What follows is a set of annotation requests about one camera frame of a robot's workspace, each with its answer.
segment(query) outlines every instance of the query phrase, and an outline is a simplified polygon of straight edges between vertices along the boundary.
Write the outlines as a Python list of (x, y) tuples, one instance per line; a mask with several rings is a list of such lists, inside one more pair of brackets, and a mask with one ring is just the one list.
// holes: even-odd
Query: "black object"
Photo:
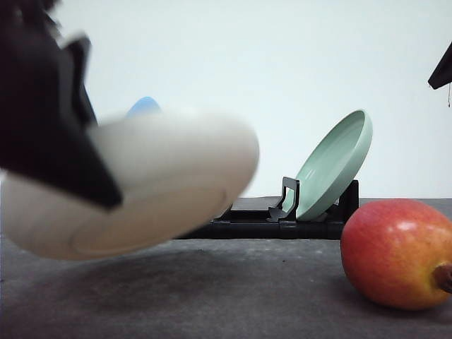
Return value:
[[(282, 210), (286, 188), (294, 190), (294, 201), (288, 211)], [(282, 196), (268, 210), (228, 209), (209, 224), (180, 239), (340, 239), (345, 223), (359, 207), (359, 183), (348, 186), (323, 215), (323, 219), (300, 222), (295, 219), (299, 204), (299, 180), (285, 177)]]
[(0, 167), (111, 208), (122, 195), (85, 134), (90, 41), (61, 49), (39, 1), (0, 23)]
[(430, 86), (435, 90), (450, 82), (452, 82), (452, 43), (449, 45), (446, 53), (444, 53), (429, 79)]

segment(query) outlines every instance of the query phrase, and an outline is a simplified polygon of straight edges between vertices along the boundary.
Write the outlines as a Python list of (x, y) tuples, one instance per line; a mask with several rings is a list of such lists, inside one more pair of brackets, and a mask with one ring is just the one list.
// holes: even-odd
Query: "black dish rack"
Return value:
[[(289, 210), (283, 210), (287, 190), (294, 191)], [(326, 212), (312, 221), (298, 221), (299, 180), (284, 177), (282, 194), (273, 206), (234, 209), (230, 206), (221, 216), (179, 239), (340, 239), (345, 223), (359, 207), (359, 182), (353, 180)], [(268, 198), (242, 198), (263, 205)]]

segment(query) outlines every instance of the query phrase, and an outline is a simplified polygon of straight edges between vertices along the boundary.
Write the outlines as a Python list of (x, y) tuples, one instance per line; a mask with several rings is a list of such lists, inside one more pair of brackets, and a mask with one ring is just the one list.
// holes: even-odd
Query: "gray table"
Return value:
[[(452, 218), (452, 201), (428, 203)], [(338, 241), (173, 240), (89, 262), (1, 245), (1, 339), (452, 336), (452, 301), (408, 312), (363, 299)]]

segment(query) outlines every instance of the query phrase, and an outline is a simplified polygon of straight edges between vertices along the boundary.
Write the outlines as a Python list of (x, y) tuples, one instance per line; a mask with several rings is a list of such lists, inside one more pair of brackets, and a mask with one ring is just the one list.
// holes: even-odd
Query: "pear stem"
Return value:
[(433, 278), (439, 288), (452, 293), (452, 263), (445, 263), (435, 268)]

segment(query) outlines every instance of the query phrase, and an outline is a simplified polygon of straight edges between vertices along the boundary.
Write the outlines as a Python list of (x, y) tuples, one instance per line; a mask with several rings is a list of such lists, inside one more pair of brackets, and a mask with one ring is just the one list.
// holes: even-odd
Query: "blue object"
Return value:
[(135, 115), (144, 114), (149, 111), (160, 111), (160, 106), (151, 97), (142, 97), (128, 112), (126, 117), (133, 117)]

